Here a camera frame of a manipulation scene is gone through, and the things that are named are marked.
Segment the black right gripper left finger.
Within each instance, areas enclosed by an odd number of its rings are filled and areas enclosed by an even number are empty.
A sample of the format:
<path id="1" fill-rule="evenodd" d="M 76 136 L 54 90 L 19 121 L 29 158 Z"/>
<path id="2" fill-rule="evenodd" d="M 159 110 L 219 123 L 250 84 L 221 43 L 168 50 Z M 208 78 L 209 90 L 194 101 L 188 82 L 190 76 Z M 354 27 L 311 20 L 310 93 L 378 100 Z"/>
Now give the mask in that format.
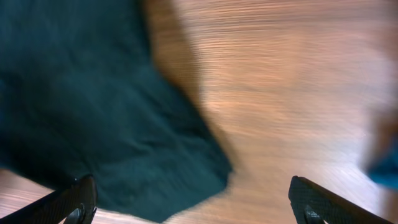
<path id="1" fill-rule="evenodd" d="M 97 199 L 94 177 L 86 175 L 69 188 L 56 190 L 1 218 L 1 224 L 91 224 Z"/>

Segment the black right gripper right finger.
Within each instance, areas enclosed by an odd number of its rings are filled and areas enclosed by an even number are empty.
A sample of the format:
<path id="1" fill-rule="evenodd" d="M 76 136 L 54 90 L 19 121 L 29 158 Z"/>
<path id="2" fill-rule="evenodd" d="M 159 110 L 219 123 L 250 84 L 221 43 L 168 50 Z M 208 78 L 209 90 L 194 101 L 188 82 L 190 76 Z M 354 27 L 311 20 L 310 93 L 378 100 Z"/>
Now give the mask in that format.
<path id="1" fill-rule="evenodd" d="M 392 224 L 304 177 L 292 177 L 289 200 L 298 224 Z"/>

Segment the black shorts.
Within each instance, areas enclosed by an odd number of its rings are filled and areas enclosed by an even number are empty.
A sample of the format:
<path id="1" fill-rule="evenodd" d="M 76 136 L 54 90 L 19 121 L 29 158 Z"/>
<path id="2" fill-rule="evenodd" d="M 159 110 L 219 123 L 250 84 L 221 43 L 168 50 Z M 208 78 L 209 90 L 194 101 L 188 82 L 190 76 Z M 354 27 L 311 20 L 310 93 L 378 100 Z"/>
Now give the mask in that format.
<path id="1" fill-rule="evenodd" d="M 132 0 L 1 1 L 1 167 L 51 189 L 91 174 L 99 208 L 153 222 L 232 171 Z"/>

